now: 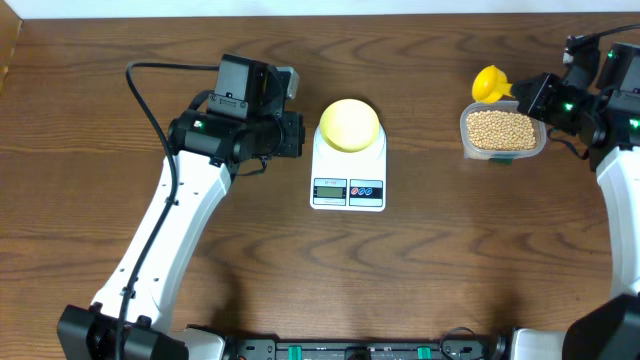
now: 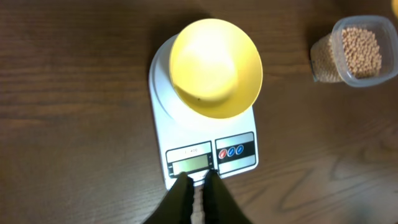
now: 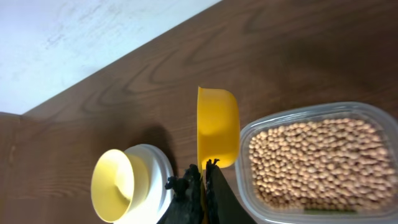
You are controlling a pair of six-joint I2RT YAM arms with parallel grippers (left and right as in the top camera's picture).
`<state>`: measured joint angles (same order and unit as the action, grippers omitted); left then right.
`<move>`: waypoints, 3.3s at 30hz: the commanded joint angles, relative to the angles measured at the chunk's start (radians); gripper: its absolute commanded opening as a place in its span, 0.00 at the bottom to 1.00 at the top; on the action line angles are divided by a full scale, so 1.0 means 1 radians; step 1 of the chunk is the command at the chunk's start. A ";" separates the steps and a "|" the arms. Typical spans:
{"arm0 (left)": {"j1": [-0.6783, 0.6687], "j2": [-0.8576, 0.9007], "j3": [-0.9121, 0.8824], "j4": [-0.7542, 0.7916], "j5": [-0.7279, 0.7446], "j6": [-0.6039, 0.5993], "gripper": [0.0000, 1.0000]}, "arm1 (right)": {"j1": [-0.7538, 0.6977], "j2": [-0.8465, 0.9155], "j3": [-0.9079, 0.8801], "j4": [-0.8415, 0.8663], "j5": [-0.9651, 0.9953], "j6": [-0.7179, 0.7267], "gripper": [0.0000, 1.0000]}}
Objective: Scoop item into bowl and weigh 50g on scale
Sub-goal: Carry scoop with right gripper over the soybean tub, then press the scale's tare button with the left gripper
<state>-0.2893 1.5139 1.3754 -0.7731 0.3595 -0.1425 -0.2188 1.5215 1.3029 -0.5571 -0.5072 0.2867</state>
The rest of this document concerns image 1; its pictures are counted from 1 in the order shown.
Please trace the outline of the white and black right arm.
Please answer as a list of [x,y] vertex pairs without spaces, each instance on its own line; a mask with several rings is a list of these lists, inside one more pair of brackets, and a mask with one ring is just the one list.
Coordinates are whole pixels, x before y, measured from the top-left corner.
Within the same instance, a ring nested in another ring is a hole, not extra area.
[[636,359],[639,356],[639,48],[596,35],[571,37],[564,76],[543,73],[511,88],[518,112],[580,138],[602,191],[612,255],[610,299],[567,330],[519,329],[513,359]]

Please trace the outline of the yellow plastic measuring scoop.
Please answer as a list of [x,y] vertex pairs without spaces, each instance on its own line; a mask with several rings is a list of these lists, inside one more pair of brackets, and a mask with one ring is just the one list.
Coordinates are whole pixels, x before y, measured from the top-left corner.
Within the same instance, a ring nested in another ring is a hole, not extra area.
[[495,103],[503,97],[511,97],[512,84],[506,74],[495,65],[485,67],[475,78],[472,97],[476,102]]

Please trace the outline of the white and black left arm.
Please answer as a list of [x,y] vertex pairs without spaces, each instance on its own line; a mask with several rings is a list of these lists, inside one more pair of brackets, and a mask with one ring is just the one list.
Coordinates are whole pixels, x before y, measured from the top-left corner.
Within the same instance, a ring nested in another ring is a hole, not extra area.
[[301,156],[303,117],[285,108],[292,67],[225,54],[214,89],[198,93],[167,130],[151,203],[117,268],[87,308],[69,305],[57,325],[68,359],[220,359],[222,336],[171,329],[177,293],[203,230],[241,163]]

